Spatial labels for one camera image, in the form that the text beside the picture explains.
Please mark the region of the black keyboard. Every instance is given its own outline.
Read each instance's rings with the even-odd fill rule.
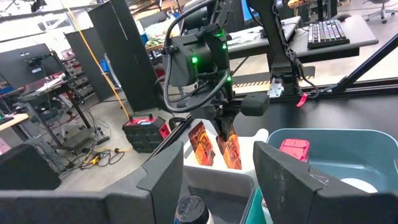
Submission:
[[[337,19],[310,24],[308,45],[310,49],[348,44],[347,38],[340,21]]]
[[[13,117],[9,117],[9,118],[2,118],[0,119],[0,125],[7,123],[8,121],[14,119]]]

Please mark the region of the red toolbox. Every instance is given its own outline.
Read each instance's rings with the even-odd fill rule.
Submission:
[[[170,134],[165,120],[161,117],[154,118],[148,114],[129,118],[130,121],[123,125],[122,130],[137,152],[152,153]]]

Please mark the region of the wire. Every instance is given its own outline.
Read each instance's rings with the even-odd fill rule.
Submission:
[[[160,83],[160,82],[164,81],[164,80],[165,80],[165,78],[166,78],[166,76],[165,76],[165,75],[163,75],[163,76],[159,77],[158,79],[156,79],[155,86],[156,86],[156,84],[158,84],[158,83]]]
[[[274,15],[275,15],[276,17],[278,17],[278,19],[280,20],[279,14],[277,13],[277,9],[276,9],[276,5],[275,5],[275,4],[272,6],[272,12],[273,12]],[[301,29],[305,30],[306,32],[309,31],[309,30],[306,30],[306,29],[304,29],[303,27],[301,27],[298,23],[293,22],[293,23],[291,23],[291,24],[296,24],[296,25],[298,25]],[[296,53],[289,47],[289,45],[287,45],[286,43],[284,44],[284,47],[285,47],[285,52],[286,52],[287,56],[289,57],[290,61],[298,66],[298,69],[299,69],[299,76],[300,76],[305,82],[307,82],[308,84],[310,84],[310,85],[315,89],[315,94],[314,94],[313,96],[310,95],[310,96],[307,96],[307,97],[308,97],[308,98],[316,98],[316,97],[318,97],[318,95],[319,95],[319,89],[317,88],[317,86],[315,86],[312,82],[310,82],[310,81],[305,77],[302,64],[301,64],[299,58],[297,57],[297,54],[296,54]],[[298,92],[301,93],[301,94],[303,94],[303,91],[301,90],[301,88],[300,88],[299,86],[298,86],[297,88],[298,88]]]
[[[98,60],[97,60],[97,58],[95,57],[93,51],[91,50],[91,47],[88,45],[88,42],[86,41],[85,36],[84,36],[83,33],[81,32],[80,26],[78,25],[78,23],[77,23],[77,21],[76,21],[76,18],[75,18],[75,16],[73,15],[72,11],[70,10],[69,7],[67,7],[67,9],[68,9],[69,15],[70,15],[71,18],[72,18],[73,24],[74,24],[75,27],[78,29],[81,38],[83,39],[84,43],[86,44],[87,49],[88,49],[88,51],[90,52],[91,56],[93,57],[93,59],[94,59],[95,63],[97,64],[99,70],[101,71],[102,76],[105,77],[105,80],[108,82],[109,86],[110,86],[111,89],[113,90],[114,95],[115,95],[116,98],[118,99],[118,101],[119,101],[119,103],[120,103],[120,105],[121,105],[121,107],[122,107],[124,113],[126,114],[126,118],[129,119],[129,114],[128,114],[126,108],[124,107],[122,101],[120,100],[119,94],[118,94],[117,91],[113,88],[113,85],[112,85],[112,83],[111,83],[111,80],[109,80],[108,76],[105,74],[105,72],[104,72],[104,70],[102,69],[100,63],[98,63]]]
[[[284,24],[284,26],[289,25],[289,24],[296,24],[296,25],[298,26],[298,28],[304,30],[305,32],[310,31],[310,28],[305,29],[305,28],[303,28],[300,24],[298,24],[298,23],[296,23],[296,22],[290,22],[290,23],[288,23],[288,24]]]
[[[215,1],[216,0],[206,0],[204,2],[201,2],[201,3],[197,4],[196,6],[190,8],[189,10],[185,11],[180,16],[178,16],[171,23],[169,28],[167,29],[167,33],[165,36],[165,42],[164,42],[164,48],[170,47],[170,34],[176,24],[178,24],[182,19],[186,18],[190,14],[196,12],[197,10],[199,10]],[[186,112],[189,112],[189,111],[192,111],[192,110],[195,110],[195,109],[201,107],[202,105],[204,105],[208,100],[210,100],[212,97],[214,97],[219,92],[219,90],[223,87],[223,85],[227,81],[227,78],[229,77],[229,73],[226,72],[224,74],[224,76],[222,77],[222,79],[220,80],[220,82],[217,84],[217,86],[215,86],[215,88],[206,97],[204,97],[204,99],[202,99],[199,103],[197,103],[195,105],[186,106],[184,108],[174,108],[170,104],[170,101],[169,101],[169,81],[170,81],[171,68],[172,68],[172,58],[171,58],[171,55],[168,55],[167,56],[167,71],[166,71],[166,75],[165,75],[165,83],[164,83],[165,86],[164,86],[164,90],[163,90],[163,95],[164,95],[164,101],[165,101],[166,107],[171,112],[174,112],[174,113],[186,113]]]
[[[157,82],[158,82],[159,80],[160,80],[159,82],[161,82],[162,80],[164,80],[164,79],[165,79],[164,77],[165,77],[165,76],[162,76],[162,77],[158,78],[158,79],[156,80],[156,82],[155,82],[155,85],[157,84]],[[169,102],[170,102],[170,103],[176,103],[176,102],[182,101],[183,99],[185,99],[185,98],[187,98],[187,97],[189,97],[189,96],[192,96],[192,95],[196,94],[198,91],[200,91],[202,88],[204,88],[204,87],[206,86],[207,83],[208,83],[208,81],[206,81],[204,84],[198,86],[198,88],[192,90],[191,92],[184,94],[183,96],[181,96],[181,97],[178,98],[178,99],[169,100]],[[159,94],[159,96],[164,100],[164,95]]]
[[[262,25],[262,23],[256,19],[256,17],[254,16],[253,12],[250,10],[250,7],[249,7],[249,4],[248,4],[247,1],[246,1],[246,6],[248,7],[249,14],[250,14],[251,18],[254,20],[254,22],[256,22],[257,24],[259,24],[261,27],[264,27],[264,26]]]

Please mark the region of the pink object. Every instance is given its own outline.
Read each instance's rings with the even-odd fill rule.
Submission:
[[[302,139],[285,139],[279,148],[280,151],[303,162],[308,161],[309,149],[310,143],[307,140]]]
[[[10,149],[11,147],[3,140],[3,138],[0,138],[0,154],[4,154]]]
[[[305,101],[307,100],[307,94],[304,93],[303,96],[301,97],[299,103],[297,103],[296,107],[301,107],[304,105]]]

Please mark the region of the black partition panel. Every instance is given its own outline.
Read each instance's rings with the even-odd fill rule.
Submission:
[[[104,60],[105,50],[94,28],[82,30],[82,33],[97,60]],[[72,47],[77,60],[80,62],[80,65],[98,99],[100,101],[104,101],[110,96],[113,96],[111,87],[105,80],[105,77],[102,76],[100,68],[98,68],[79,32],[65,34],[65,37]]]
[[[159,107],[155,71],[126,1],[108,1],[88,14],[131,108]]]

